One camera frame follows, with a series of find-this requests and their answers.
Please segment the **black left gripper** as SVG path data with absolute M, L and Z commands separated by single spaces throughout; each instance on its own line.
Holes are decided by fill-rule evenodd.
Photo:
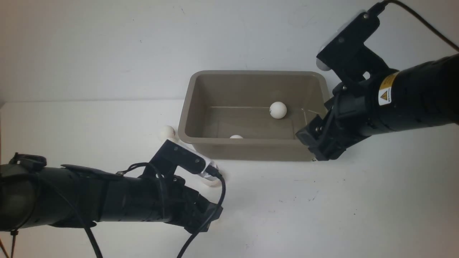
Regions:
M 166 192 L 153 204 L 153 211 L 144 222 L 164 222 L 183 227 L 189 233 L 207 232 L 210 224 L 219 219 L 223 207 L 212 203 L 198 191 L 185 185 L 182 177 L 167 178 Z

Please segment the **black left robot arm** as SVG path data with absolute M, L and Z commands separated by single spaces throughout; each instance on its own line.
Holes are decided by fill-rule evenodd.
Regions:
M 41 225 L 82 228 L 98 222 L 163 222 L 206 232 L 223 207 L 185 185 L 177 165 L 154 157 L 142 175 L 127 177 L 95 168 L 47 166 L 42 156 L 16 153 L 1 165 L 1 231 Z

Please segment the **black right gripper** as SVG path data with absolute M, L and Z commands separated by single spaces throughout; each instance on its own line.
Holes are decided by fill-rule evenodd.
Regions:
M 329 161 L 364 139 L 380 134 L 378 91 L 378 86 L 364 87 L 360 96 L 340 91 L 328 101 L 326 116 L 316 115 L 296 132 L 297 139 L 308 147 L 315 160 Z

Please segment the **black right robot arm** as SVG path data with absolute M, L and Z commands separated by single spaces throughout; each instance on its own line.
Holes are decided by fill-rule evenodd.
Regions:
M 335 160 L 376 134 L 458 123 L 457 54 L 402 71 L 388 69 L 359 83 L 339 84 L 324 118 L 296 132 L 318 161 Z

